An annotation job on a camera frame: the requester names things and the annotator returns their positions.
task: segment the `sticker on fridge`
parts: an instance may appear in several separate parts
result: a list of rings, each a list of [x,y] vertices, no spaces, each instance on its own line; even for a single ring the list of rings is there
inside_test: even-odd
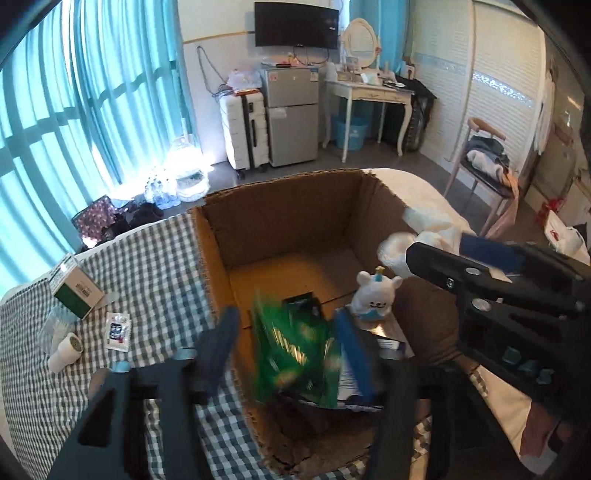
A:
[[[287,110],[283,107],[269,108],[270,118],[287,118]]]

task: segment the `suitcase handle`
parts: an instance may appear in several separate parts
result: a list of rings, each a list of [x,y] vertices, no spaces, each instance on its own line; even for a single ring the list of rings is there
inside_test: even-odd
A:
[[[255,121],[251,120],[251,129],[252,129],[252,146],[256,148],[256,128],[255,128]]]

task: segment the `tape roll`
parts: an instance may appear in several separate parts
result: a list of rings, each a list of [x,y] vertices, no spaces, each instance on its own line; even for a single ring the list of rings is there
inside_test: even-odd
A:
[[[66,366],[78,360],[83,351],[82,341],[74,333],[68,333],[66,338],[57,346],[55,353],[49,357],[47,366],[52,373],[59,373]]]

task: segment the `television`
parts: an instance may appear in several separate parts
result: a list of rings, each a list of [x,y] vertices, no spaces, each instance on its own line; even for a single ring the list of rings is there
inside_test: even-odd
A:
[[[255,2],[255,45],[338,48],[339,11],[288,2]]]

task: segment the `sliding wardrobe door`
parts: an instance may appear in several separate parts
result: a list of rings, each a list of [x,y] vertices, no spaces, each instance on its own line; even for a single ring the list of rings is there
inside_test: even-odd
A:
[[[449,160],[457,143],[472,76],[472,0],[416,0],[412,60],[437,100],[421,152]]]
[[[545,75],[543,32],[527,17],[474,2],[475,55],[466,120],[477,116],[506,136],[505,151],[519,173],[540,113]]]

